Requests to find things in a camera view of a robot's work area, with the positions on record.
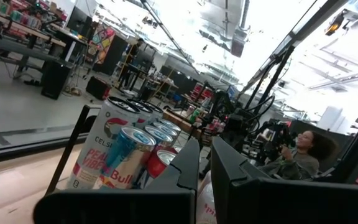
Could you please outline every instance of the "person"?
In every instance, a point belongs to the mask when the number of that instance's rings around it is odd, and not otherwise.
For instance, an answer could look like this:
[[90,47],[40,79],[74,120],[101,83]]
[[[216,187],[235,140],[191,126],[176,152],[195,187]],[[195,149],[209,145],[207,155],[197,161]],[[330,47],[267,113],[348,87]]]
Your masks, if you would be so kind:
[[144,40],[142,38],[139,38],[137,40],[137,43],[133,46],[128,46],[127,50],[126,50],[126,54],[127,54],[127,57],[126,57],[126,61],[124,62],[124,65],[123,65],[123,69],[122,69],[122,72],[118,78],[118,81],[119,81],[119,87],[118,88],[121,88],[122,84],[125,82],[125,85],[124,86],[128,86],[128,82],[129,82],[129,69],[128,69],[128,66],[127,64],[128,63],[132,63],[133,62],[133,59],[135,58],[135,56],[137,55],[138,51],[139,51],[139,47],[144,43]]
[[309,179],[318,173],[319,161],[328,158],[336,148],[333,140],[314,131],[305,131],[298,135],[296,149],[282,146],[281,156],[259,169],[287,180]]

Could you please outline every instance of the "curly hair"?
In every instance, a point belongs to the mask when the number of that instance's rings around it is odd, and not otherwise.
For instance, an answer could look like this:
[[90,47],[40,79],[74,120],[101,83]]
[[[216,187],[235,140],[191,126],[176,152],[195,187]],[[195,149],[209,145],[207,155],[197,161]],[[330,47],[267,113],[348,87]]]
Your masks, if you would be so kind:
[[323,136],[317,132],[312,131],[313,147],[309,149],[308,154],[313,156],[319,161],[327,159],[330,155],[333,154],[338,149],[338,144],[326,136]]

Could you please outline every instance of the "gray jacket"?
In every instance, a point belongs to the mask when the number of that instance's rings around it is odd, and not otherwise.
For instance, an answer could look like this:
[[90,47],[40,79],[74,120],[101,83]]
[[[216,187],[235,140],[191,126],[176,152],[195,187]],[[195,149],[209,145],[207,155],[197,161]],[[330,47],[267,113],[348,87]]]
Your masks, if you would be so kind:
[[278,174],[286,180],[309,179],[318,173],[319,162],[316,158],[308,154],[299,154],[296,150],[292,151],[292,155],[292,161],[284,160],[280,156],[275,161],[259,167],[259,169],[268,175]]

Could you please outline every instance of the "woman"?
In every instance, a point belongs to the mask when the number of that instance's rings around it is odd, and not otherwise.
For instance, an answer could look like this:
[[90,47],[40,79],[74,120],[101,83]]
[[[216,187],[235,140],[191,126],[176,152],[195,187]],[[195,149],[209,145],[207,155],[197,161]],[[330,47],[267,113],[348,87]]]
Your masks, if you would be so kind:
[[336,148],[334,141],[314,131],[305,131],[298,135],[296,149],[282,146],[281,156],[259,169],[287,180],[309,179],[318,173],[319,161],[328,158]]

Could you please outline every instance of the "woman's hand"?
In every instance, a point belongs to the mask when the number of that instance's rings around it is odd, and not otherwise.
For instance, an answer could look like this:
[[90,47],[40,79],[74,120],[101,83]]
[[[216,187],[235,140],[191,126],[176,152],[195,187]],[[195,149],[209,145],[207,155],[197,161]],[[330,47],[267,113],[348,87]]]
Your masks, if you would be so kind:
[[285,145],[281,145],[281,148],[281,155],[288,161],[292,160],[293,156],[291,150]]

